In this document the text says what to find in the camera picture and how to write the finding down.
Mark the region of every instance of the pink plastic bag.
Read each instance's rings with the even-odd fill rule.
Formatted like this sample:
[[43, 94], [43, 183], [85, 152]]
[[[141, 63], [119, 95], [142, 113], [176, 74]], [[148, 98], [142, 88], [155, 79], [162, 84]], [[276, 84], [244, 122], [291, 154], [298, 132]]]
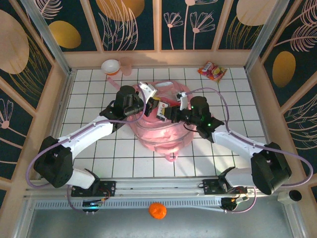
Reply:
[[[190, 90], [185, 85], [176, 81], [159, 81], [150, 82], [158, 91], [155, 97], [160, 98], [161, 102], [168, 103], [170, 106], [177, 106], [180, 103], [176, 99], [178, 92], [189, 92]], [[178, 151], [189, 145], [194, 133], [184, 128], [183, 123], [171, 123], [170, 120], [162, 121], [157, 118], [158, 108], [154, 109], [149, 117], [143, 116], [141, 120], [130, 124], [131, 129], [141, 142], [141, 144], [165, 156], [165, 158], [173, 162], [177, 159]], [[128, 120], [134, 120], [141, 115], [133, 115]], [[194, 126], [187, 126], [189, 129], [194, 129]]]

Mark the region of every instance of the white tile floor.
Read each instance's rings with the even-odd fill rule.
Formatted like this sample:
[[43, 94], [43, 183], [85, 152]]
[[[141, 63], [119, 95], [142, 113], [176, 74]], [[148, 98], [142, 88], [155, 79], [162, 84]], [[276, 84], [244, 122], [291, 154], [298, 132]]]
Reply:
[[[245, 136], [265, 143], [259, 115], [243, 68], [230, 68], [219, 84], [201, 77], [197, 68], [139, 68], [130, 76], [112, 76], [121, 85], [139, 81], [177, 80], [194, 90], [211, 87], [219, 90], [229, 105], [230, 127]], [[99, 69], [78, 70], [70, 95], [62, 135], [67, 135], [92, 121], [115, 99], [116, 89], [106, 82]], [[220, 97], [211, 90], [195, 93], [205, 96], [211, 113], [224, 120]], [[144, 148], [125, 125], [117, 133], [104, 137], [82, 151], [74, 160], [75, 168], [87, 168], [101, 178], [186, 177], [218, 175], [231, 166], [250, 166], [229, 149], [195, 135], [193, 142], [179, 152], [179, 158], [168, 162], [162, 155]]]

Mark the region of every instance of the black round hole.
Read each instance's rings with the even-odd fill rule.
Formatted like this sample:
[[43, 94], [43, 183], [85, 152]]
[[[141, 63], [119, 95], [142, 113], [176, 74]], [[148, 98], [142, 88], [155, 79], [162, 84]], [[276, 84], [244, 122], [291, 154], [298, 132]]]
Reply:
[[297, 190], [290, 190], [289, 197], [295, 202], [298, 202], [302, 199], [301, 193]]

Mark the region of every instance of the small package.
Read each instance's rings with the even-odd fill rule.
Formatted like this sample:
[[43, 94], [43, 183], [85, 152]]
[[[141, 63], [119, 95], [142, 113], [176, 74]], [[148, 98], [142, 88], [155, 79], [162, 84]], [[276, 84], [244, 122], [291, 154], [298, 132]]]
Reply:
[[226, 68], [219, 67], [210, 61], [208, 61], [204, 67], [198, 69], [198, 73], [218, 83], [226, 72]]

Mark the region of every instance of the orange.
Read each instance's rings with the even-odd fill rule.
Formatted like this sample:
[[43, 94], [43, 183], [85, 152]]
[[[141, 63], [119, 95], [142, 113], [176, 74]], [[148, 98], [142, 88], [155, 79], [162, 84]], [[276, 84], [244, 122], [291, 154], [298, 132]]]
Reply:
[[166, 207], [158, 202], [152, 203], [149, 207], [149, 214], [155, 219], [163, 219], [166, 213]]

